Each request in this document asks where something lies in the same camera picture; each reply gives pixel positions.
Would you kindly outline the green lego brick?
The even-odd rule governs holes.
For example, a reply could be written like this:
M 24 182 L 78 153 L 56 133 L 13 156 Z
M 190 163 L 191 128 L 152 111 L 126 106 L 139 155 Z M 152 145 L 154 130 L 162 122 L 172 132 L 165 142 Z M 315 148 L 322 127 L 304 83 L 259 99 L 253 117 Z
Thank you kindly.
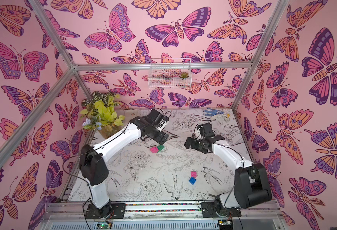
M 164 149 L 164 146 L 163 145 L 158 145 L 157 146 L 157 152 L 160 152 Z

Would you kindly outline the pink lego brick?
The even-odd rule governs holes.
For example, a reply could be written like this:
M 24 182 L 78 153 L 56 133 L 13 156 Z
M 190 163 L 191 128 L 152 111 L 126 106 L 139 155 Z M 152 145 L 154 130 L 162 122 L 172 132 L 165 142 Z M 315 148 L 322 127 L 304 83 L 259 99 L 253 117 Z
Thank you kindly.
M 196 171 L 191 171 L 191 177 L 196 178 L 197 177 L 197 172 Z
M 159 148 L 158 147 L 152 147 L 152 148 L 150 148 L 150 151 L 152 153 L 158 153 L 159 152 Z

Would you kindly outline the blue lego brick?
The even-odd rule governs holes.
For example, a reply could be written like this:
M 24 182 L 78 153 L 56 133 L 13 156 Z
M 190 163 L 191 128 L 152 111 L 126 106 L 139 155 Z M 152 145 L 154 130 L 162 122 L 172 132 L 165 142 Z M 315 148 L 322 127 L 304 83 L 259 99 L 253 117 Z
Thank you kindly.
M 191 178 L 189 179 L 189 183 L 190 183 L 190 184 L 194 185 L 195 182 L 196 182 L 196 179 L 195 179 L 194 177 L 191 177 Z

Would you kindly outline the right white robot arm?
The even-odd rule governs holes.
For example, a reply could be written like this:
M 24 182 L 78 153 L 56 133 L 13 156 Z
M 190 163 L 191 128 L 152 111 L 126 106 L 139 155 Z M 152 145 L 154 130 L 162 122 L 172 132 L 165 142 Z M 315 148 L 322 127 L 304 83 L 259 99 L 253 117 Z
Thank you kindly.
M 218 211 L 247 209 L 272 200 L 264 165 L 244 158 L 228 144 L 223 136 L 216 135 L 210 123 L 198 124 L 192 137 L 186 139 L 184 146 L 204 154 L 212 153 L 234 170 L 233 187 L 229 192 L 218 195 L 215 199 Z

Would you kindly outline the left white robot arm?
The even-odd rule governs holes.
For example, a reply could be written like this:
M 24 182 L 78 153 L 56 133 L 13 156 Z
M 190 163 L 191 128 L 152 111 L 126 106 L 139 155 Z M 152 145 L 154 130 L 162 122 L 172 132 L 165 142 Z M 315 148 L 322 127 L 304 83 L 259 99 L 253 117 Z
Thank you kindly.
M 153 109 L 147 116 L 132 118 L 127 125 L 110 138 L 94 146 L 85 145 L 80 154 L 79 170 L 87 181 L 92 204 L 99 210 L 110 204 L 104 185 L 109 176 L 108 161 L 125 146 L 140 138 L 151 138 L 159 145 L 168 140 L 163 129 L 169 117 Z

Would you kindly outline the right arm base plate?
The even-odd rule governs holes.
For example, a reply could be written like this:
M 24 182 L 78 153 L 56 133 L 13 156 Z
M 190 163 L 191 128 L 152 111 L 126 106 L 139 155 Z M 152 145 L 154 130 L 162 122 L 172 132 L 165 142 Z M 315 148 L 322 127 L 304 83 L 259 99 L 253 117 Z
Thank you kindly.
M 238 208 L 226 209 L 221 206 L 220 203 L 213 202 L 200 202 L 198 207 L 202 211 L 202 216 L 204 218 L 228 218 L 228 217 L 242 217 L 241 211 Z

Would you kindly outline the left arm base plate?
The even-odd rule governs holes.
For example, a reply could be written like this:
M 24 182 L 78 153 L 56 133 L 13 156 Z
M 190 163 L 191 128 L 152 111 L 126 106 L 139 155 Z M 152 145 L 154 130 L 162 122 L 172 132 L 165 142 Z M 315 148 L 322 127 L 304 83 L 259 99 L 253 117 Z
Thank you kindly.
M 86 211 L 86 219 L 123 219 L 125 211 L 126 203 L 108 203 L 100 209 L 91 203 Z

